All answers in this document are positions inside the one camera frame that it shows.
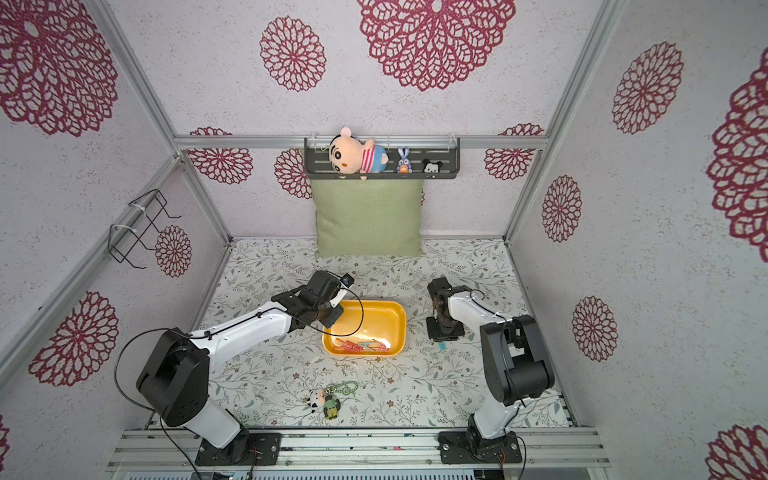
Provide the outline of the yellow plastic storage box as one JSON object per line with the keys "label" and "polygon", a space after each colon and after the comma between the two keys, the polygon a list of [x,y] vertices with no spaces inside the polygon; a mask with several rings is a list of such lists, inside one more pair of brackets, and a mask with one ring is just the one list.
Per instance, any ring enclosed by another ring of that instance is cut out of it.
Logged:
{"label": "yellow plastic storage box", "polygon": [[[341,317],[321,335],[325,351],[337,357],[394,357],[405,347],[407,315],[404,307],[394,301],[384,300],[344,300]],[[338,340],[366,342],[377,340],[386,343],[390,350],[387,353],[345,353],[334,348]]]}

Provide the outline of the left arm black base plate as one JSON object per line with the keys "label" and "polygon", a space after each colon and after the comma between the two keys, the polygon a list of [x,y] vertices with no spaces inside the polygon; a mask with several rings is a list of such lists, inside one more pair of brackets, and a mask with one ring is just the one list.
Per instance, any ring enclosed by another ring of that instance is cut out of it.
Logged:
{"label": "left arm black base plate", "polygon": [[275,466],[281,450],[280,433],[240,432],[226,447],[203,439],[194,460],[199,467]]}

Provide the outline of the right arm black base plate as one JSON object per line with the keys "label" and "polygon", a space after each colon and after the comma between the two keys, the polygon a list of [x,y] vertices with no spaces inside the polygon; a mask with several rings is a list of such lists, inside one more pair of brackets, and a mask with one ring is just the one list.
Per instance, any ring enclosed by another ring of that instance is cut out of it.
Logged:
{"label": "right arm black base plate", "polygon": [[521,464],[523,451],[514,433],[482,438],[474,430],[441,431],[437,437],[441,462],[459,464]]}

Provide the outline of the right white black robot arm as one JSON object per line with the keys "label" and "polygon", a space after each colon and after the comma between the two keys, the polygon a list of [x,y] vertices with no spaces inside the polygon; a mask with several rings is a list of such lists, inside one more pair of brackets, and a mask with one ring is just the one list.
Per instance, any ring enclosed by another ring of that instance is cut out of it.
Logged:
{"label": "right white black robot arm", "polygon": [[524,404],[552,388],[555,374],[536,320],[514,317],[490,305],[479,291],[453,286],[439,277],[428,286],[433,314],[426,319],[434,342],[455,341],[472,332],[480,341],[483,371],[490,396],[469,421],[468,433],[478,441],[507,434]]}

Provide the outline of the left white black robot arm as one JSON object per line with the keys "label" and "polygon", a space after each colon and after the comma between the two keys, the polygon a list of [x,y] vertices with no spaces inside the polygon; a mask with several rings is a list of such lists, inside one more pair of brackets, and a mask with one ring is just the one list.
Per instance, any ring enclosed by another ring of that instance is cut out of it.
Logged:
{"label": "left white black robot arm", "polygon": [[136,381],[141,396],[170,427],[183,427],[226,449],[245,427],[210,398],[209,380],[232,358],[255,346],[319,322],[330,328],[344,312],[341,301],[354,279],[328,271],[276,294],[228,322],[192,332],[164,331]]}

